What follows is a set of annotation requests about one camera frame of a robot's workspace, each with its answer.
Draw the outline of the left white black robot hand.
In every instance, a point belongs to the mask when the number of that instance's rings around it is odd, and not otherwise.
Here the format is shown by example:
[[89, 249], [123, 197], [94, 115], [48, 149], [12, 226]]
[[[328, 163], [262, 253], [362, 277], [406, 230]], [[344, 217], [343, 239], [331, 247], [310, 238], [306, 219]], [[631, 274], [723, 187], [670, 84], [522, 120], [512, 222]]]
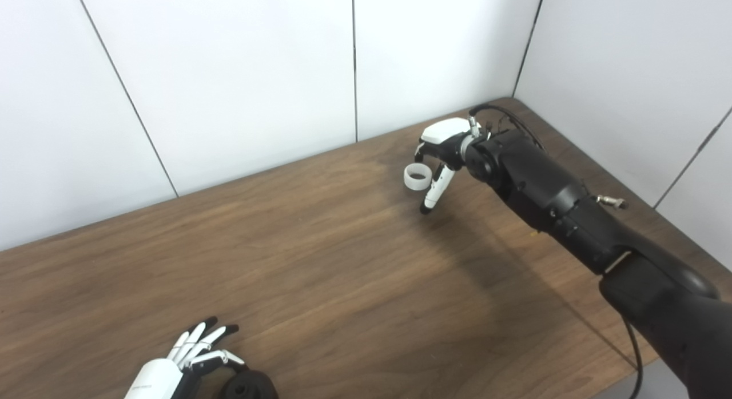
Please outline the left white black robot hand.
[[150, 360], [136, 375], [126, 398], [194, 398], [205, 376], [228, 368], [246, 369], [238, 355], [215, 349], [225, 337], [240, 330], [236, 324], [214, 328], [216, 316], [209, 317], [182, 332], [165, 357]]

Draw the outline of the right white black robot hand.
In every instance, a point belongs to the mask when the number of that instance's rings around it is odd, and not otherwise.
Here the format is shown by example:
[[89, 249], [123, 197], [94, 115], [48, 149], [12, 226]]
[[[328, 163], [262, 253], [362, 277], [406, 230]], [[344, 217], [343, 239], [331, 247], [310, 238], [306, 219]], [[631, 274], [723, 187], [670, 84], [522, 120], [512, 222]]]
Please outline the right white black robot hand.
[[428, 191], [419, 211], [431, 213], [457, 171], [465, 165], [466, 149], [477, 136], [480, 126], [465, 118], [448, 118], [427, 126], [419, 138], [414, 162], [423, 163], [429, 156], [439, 160], [429, 178]]

